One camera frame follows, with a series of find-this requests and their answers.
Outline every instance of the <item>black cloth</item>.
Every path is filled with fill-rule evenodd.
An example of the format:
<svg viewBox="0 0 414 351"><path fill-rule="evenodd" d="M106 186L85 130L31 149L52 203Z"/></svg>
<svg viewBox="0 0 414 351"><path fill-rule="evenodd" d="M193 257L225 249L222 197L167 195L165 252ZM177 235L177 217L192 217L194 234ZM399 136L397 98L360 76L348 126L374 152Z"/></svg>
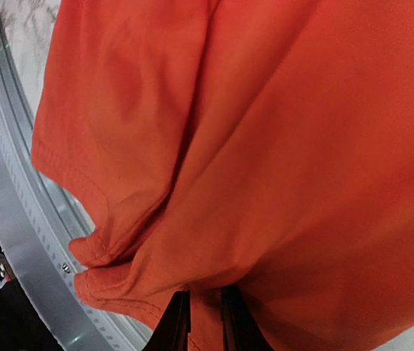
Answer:
<svg viewBox="0 0 414 351"><path fill-rule="evenodd" d="M62 351L17 281L0 292L0 351Z"/></svg>

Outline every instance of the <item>garment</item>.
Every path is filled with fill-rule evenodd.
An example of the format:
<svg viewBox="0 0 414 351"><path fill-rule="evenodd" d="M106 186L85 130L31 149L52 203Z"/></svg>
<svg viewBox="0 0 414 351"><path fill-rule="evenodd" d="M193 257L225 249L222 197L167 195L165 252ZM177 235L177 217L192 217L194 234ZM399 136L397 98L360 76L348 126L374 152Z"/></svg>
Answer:
<svg viewBox="0 0 414 351"><path fill-rule="evenodd" d="M97 226L80 298L190 289L192 350L232 283L275 350L414 325L413 1L63 0L32 161Z"/></svg>

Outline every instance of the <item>red t-shirt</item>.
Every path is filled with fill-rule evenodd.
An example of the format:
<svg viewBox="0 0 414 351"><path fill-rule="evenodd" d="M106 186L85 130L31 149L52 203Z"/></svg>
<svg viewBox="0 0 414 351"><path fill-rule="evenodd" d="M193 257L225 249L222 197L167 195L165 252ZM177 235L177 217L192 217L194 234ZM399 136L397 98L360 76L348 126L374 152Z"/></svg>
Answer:
<svg viewBox="0 0 414 351"><path fill-rule="evenodd" d="M203 351L231 283L275 350L414 325L413 1L63 0L32 159L97 225L91 306L189 288Z"/></svg>

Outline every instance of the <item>metal surface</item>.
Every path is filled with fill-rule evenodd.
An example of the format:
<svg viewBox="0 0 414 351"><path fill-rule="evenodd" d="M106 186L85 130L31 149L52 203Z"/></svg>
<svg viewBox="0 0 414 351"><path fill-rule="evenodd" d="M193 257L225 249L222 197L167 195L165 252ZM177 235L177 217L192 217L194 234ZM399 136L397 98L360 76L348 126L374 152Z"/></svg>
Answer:
<svg viewBox="0 0 414 351"><path fill-rule="evenodd" d="M67 249L91 224L68 193L31 166L33 118L0 31L0 241L45 324L66 350L141 350L151 331L91 309L75 294L83 268Z"/></svg>

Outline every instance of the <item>white marble surface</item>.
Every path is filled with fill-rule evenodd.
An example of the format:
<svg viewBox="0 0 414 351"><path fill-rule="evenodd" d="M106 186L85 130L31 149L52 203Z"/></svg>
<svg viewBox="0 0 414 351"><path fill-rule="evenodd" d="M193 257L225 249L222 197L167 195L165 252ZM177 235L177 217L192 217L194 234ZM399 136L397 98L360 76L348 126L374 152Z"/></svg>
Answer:
<svg viewBox="0 0 414 351"><path fill-rule="evenodd" d="M46 58L60 3L61 0L0 0L1 20L33 114L42 93ZM377 351L414 351L414 328Z"/></svg>
<svg viewBox="0 0 414 351"><path fill-rule="evenodd" d="M0 17L31 111L36 115L61 0L0 0Z"/></svg>

